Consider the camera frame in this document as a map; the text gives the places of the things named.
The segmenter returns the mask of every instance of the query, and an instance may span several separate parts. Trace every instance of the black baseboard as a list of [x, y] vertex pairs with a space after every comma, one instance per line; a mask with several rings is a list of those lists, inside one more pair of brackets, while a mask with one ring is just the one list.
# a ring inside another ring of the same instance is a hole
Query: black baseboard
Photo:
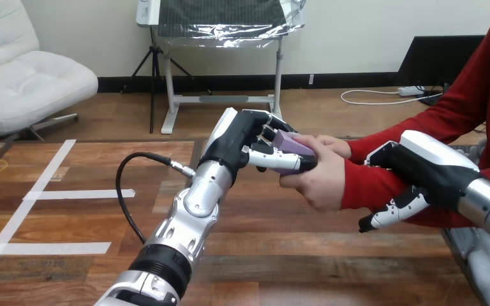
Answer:
[[[380, 73], [335, 73], [315, 75], [309, 85], [309, 75], [283, 75], [281, 89], [322, 89], [395, 86], [396, 72]], [[166, 91], [165, 77], [162, 77], [159, 92]], [[151, 78], [137, 76], [131, 81], [129, 76], [98, 78], [98, 92], [150, 92]], [[195, 76], [191, 81], [186, 76], [174, 76], [174, 92], [212, 91], [266, 91], [273, 90], [273, 75], [213, 75]]]

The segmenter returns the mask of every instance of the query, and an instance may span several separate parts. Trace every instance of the white leather chair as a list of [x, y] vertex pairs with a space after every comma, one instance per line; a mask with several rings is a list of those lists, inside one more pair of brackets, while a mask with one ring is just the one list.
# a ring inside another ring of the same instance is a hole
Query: white leather chair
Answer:
[[97, 91], [91, 70], [39, 47], [21, 1], [0, 0], [0, 136], [23, 129], [38, 136], [37, 129], [76, 119], [72, 114], [40, 122]]

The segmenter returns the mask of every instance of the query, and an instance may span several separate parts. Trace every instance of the purple object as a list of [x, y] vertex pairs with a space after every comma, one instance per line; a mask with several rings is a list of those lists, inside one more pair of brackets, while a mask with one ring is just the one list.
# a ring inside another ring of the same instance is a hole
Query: purple object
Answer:
[[[277, 148], [279, 151], [292, 152], [298, 155], [316, 156], [315, 152], [312, 149], [302, 145], [299, 142], [296, 142], [294, 139], [292, 139], [292, 136], [290, 136], [287, 132], [281, 130], [277, 130], [277, 134], [275, 135], [273, 142], [271, 142], [271, 146]], [[289, 169], [272, 169], [272, 170], [281, 175], [290, 175], [290, 174], [299, 173], [299, 171], [297, 170], [289, 170]]]

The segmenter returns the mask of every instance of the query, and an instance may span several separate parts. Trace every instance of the silver robotic arm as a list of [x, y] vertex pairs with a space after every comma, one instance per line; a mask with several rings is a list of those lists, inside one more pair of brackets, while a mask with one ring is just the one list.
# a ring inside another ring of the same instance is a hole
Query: silver robotic arm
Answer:
[[429, 204], [440, 205], [490, 232], [490, 181], [454, 149], [417, 131], [387, 142], [366, 159], [369, 166], [391, 169], [413, 186], [386, 207], [360, 220], [367, 232], [407, 219]]
[[219, 218], [219, 206], [247, 164], [297, 171], [313, 169], [314, 156], [300, 156], [271, 146], [274, 131], [295, 132], [269, 112], [227, 108], [212, 132], [196, 171], [168, 163], [191, 179], [175, 195], [167, 218], [145, 241], [128, 271], [97, 306], [176, 306], [194, 275], [204, 244]]

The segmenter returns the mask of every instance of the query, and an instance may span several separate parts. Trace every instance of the tape line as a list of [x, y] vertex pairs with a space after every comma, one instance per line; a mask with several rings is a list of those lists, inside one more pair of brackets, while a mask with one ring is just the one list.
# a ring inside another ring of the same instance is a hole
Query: tape line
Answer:
[[[121, 189], [123, 198], [133, 198], [132, 189]], [[105, 199], [117, 198], [117, 191], [107, 190], [65, 190], [65, 191], [41, 191], [27, 193], [24, 200], [69, 200], [69, 199]]]
[[[40, 175], [36, 183], [34, 183], [33, 188], [31, 188], [32, 193], [40, 193], [41, 191], [44, 190], [48, 182], [50, 182], [50, 179], [58, 169], [59, 165], [61, 165], [63, 159], [66, 157], [70, 149], [72, 149], [72, 146], [74, 146], [74, 143], [76, 140], [66, 140], [61, 148], [57, 151], [55, 154], [54, 158], [51, 160], [51, 162], [48, 164], [46, 169], [44, 169], [44, 172]], [[3, 230], [0, 233], [0, 244], [7, 244], [10, 239], [12, 239], [12, 236], [14, 233], [18, 230], [20, 225], [22, 224], [23, 220], [26, 218], [27, 214], [33, 207], [35, 201], [37, 199], [29, 199], [29, 200], [24, 200], [16, 209], [8, 223], [6, 223], [6, 226], [4, 226]]]
[[0, 244], [0, 255], [93, 255], [106, 254], [111, 242], [81, 244]]

